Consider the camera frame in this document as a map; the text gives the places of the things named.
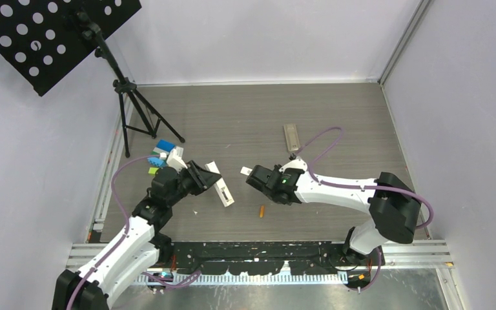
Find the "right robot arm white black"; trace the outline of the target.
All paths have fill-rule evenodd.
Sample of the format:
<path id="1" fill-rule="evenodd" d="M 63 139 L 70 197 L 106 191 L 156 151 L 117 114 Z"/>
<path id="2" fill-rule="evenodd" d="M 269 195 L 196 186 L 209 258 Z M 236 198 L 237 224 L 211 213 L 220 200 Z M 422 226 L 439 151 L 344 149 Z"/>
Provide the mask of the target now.
<path id="1" fill-rule="evenodd" d="M 345 238 L 343 257 L 351 265 L 361 264 L 386 242 L 414 240 L 420 202 L 394 174 L 368 179 L 322 176 L 312 173 L 301 158 L 272 169 L 243 167 L 241 173 L 248 185 L 278 204 L 323 203 L 368 214 L 370 219 L 351 228 Z"/>

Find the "white remote back cover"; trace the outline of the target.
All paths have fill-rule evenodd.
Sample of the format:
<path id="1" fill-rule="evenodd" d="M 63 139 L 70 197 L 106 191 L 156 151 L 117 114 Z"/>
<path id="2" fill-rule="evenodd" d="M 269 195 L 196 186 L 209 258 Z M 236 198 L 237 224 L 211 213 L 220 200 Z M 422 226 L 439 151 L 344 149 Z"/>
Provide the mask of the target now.
<path id="1" fill-rule="evenodd" d="M 245 176 L 249 176 L 252 173 L 252 171 L 253 170 L 249 167 L 242 167 L 240 173 Z"/>

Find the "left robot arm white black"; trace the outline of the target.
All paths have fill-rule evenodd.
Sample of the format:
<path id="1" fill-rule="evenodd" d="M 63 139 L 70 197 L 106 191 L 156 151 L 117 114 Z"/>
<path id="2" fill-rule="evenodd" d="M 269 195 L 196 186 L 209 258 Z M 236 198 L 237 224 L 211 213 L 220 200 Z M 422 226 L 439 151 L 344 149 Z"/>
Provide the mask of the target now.
<path id="1" fill-rule="evenodd" d="M 58 276 L 52 308 L 112 309 L 149 267 L 165 267 L 171 262 L 172 241 L 160 230 L 171 219 L 173 206 L 188 195 L 205 192 L 221 179 L 220 173 L 194 161 L 158 169 L 121 232 L 77 271 L 66 269 Z"/>

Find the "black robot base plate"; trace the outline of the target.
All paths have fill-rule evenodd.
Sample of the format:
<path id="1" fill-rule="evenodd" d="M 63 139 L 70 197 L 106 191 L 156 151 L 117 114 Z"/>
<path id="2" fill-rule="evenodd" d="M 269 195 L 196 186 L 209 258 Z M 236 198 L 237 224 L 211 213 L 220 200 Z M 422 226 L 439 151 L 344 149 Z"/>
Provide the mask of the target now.
<path id="1" fill-rule="evenodd" d="M 350 262 L 342 242 L 174 242 L 154 267 L 172 268 L 180 274 L 201 271 L 203 275 L 276 275 L 289 269 L 291 275 L 335 274 L 352 267 L 363 269 L 385 264 L 375 249 L 369 258 Z"/>

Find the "white slim remote control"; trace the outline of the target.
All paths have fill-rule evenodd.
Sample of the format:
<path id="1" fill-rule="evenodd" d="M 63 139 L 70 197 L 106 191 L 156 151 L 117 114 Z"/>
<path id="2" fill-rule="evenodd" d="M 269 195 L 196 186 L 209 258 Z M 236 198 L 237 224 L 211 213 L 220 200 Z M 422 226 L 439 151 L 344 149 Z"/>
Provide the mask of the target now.
<path id="1" fill-rule="evenodd" d="M 205 168 L 210 172 L 220 174 L 220 171 L 214 161 L 206 163 Z M 216 192 L 218 193 L 218 196 L 224 207 L 229 207 L 234 203 L 234 198 L 232 197 L 232 194 L 223 178 L 220 178 L 213 185 L 213 187 L 216 189 Z"/>

